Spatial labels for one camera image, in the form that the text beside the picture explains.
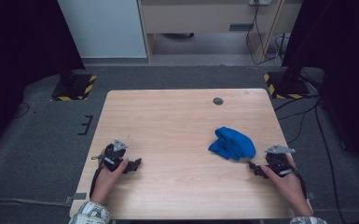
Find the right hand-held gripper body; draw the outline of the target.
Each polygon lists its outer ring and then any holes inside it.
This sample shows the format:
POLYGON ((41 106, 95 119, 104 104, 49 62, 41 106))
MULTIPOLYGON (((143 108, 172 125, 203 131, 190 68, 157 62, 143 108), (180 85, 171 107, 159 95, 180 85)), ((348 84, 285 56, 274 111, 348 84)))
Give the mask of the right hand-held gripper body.
POLYGON ((273 145, 265 150, 267 153, 266 161, 268 167, 279 177, 292 173, 294 168, 287 159, 286 154, 292 154, 296 151, 293 148, 284 147, 280 145, 273 145))

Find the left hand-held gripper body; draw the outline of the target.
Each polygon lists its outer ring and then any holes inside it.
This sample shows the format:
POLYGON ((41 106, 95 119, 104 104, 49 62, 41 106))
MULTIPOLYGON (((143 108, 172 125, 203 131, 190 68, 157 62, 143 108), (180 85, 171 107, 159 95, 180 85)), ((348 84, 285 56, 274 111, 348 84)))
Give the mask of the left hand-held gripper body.
POLYGON ((115 171, 123 161, 127 147, 127 144, 115 139, 105 148, 101 155, 92 157, 92 159, 100 160, 110 171, 115 171))

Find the blue cloth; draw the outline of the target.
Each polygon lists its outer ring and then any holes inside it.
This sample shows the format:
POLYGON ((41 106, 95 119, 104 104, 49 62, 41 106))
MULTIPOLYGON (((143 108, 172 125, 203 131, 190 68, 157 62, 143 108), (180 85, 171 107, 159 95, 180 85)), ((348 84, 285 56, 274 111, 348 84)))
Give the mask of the blue cloth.
POLYGON ((208 150, 229 160, 239 161, 243 158, 252 159, 255 154, 253 141, 243 133, 228 127, 220 127, 214 131, 217 139, 211 143, 208 150))

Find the person's left hand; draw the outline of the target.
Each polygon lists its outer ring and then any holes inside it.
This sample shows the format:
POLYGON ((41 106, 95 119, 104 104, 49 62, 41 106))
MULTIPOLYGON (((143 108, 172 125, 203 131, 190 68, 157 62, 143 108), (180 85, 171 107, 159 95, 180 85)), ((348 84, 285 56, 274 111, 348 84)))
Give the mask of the person's left hand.
POLYGON ((108 168, 103 167, 95 181, 94 191, 90 196, 90 199, 99 204, 105 204, 107 197, 111 193, 112 189, 118 182, 123 171, 128 166, 129 159, 124 159, 119 167, 111 172, 108 168))

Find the person's right hand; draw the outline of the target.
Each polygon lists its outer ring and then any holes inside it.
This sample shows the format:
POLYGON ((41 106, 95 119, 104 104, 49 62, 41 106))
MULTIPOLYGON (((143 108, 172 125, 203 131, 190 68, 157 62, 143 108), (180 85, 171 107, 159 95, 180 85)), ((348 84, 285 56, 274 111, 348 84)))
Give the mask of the person's right hand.
POLYGON ((290 204, 296 217, 312 217, 313 211, 306 200, 301 182, 294 173, 284 177, 276 175, 269 167, 263 165, 262 171, 272 181, 277 190, 290 204))

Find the black floor tape mark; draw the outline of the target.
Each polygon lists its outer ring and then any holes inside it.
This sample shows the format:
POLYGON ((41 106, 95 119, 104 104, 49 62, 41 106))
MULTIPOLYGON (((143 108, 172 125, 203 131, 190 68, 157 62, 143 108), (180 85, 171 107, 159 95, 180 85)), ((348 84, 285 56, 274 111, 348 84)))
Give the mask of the black floor tape mark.
POLYGON ((80 124, 80 126, 83 128, 83 131, 78 133, 78 135, 87 135, 90 129, 90 125, 92 124, 93 116, 92 115, 86 115, 85 120, 80 124))

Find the black stand base yellow stripes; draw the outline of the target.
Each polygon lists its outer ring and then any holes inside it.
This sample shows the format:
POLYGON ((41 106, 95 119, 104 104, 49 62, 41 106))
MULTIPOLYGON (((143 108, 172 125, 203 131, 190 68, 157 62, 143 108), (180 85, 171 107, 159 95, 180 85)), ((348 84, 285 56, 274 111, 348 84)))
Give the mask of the black stand base yellow stripes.
POLYGON ((263 78, 273 99, 310 97, 310 91, 296 69, 287 68, 283 71, 270 71, 264 74, 263 78))
POLYGON ((60 75, 53 93, 52 101, 85 100, 95 82, 96 76, 92 74, 74 74, 72 71, 60 75))

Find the white panel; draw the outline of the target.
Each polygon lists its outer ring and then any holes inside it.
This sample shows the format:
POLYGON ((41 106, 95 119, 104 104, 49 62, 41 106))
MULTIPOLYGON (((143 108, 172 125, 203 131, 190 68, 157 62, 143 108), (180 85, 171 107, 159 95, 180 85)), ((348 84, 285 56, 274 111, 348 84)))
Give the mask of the white panel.
POLYGON ((137 0, 58 0, 82 58, 145 58, 137 0))

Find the black curtain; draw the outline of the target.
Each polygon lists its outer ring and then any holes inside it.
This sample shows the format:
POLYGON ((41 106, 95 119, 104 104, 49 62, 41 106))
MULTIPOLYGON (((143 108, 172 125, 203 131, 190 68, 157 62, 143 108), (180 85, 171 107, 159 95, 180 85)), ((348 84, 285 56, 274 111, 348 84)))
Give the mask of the black curtain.
POLYGON ((68 69, 84 67, 58 0, 0 0, 0 135, 25 88, 68 69))
POLYGON ((324 71, 325 107, 359 155, 359 0, 303 0, 283 66, 288 79, 303 67, 324 71))

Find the light wooden cabinet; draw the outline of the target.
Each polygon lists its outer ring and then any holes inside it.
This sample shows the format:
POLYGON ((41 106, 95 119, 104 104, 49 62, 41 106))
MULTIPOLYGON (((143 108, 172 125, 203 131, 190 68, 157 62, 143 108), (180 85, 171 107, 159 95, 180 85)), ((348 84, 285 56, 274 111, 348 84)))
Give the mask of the light wooden cabinet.
POLYGON ((272 0, 249 6, 249 0, 137 0, 148 58, 157 34, 246 32, 255 58, 267 58, 276 34, 292 32, 304 0, 272 0))

